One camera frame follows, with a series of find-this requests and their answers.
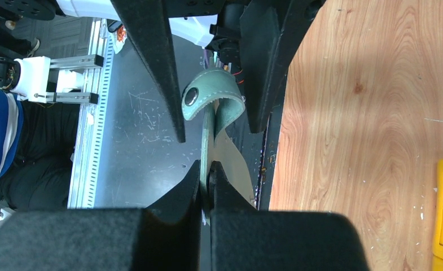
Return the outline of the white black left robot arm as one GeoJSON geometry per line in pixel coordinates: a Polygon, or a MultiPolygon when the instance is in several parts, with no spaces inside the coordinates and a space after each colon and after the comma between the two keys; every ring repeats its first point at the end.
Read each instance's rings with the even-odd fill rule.
{"type": "Polygon", "coordinates": [[[223,54],[243,78],[252,133],[265,130],[279,88],[323,1],[0,1],[32,19],[55,15],[120,21],[165,100],[177,139],[185,141],[172,37],[175,19],[215,16],[207,48],[223,54]]]}

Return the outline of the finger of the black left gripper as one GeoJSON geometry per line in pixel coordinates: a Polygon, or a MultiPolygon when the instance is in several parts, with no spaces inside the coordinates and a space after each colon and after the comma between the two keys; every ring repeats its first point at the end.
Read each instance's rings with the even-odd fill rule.
{"type": "Polygon", "coordinates": [[[186,142],[181,92],[165,2],[115,0],[111,3],[165,101],[178,142],[186,142]]]}
{"type": "Polygon", "coordinates": [[[267,127],[280,86],[323,0],[251,1],[240,17],[240,61],[251,133],[267,127]]]}

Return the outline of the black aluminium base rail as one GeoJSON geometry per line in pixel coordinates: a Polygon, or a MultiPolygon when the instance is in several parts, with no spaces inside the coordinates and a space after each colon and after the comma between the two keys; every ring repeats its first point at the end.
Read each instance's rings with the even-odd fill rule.
{"type": "Polygon", "coordinates": [[[155,83],[126,42],[119,53],[107,22],[91,24],[89,54],[104,57],[85,72],[85,90],[96,105],[83,104],[77,129],[68,207],[146,207],[173,188],[200,158],[203,114],[185,124],[179,143],[155,83]]]}

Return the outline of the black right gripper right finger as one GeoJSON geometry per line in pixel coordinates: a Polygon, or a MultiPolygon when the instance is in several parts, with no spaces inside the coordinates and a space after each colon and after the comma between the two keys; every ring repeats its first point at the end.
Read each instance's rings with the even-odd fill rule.
{"type": "Polygon", "coordinates": [[[368,270],[359,235],[343,215],[259,211],[228,181],[220,162],[210,169],[213,270],[368,270]]]}

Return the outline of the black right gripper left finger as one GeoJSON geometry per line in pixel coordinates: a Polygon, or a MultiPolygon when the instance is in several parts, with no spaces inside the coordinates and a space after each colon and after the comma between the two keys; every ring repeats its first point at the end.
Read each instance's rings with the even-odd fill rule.
{"type": "Polygon", "coordinates": [[[198,270],[199,169],[146,208],[16,212],[0,228],[0,270],[198,270]]]}

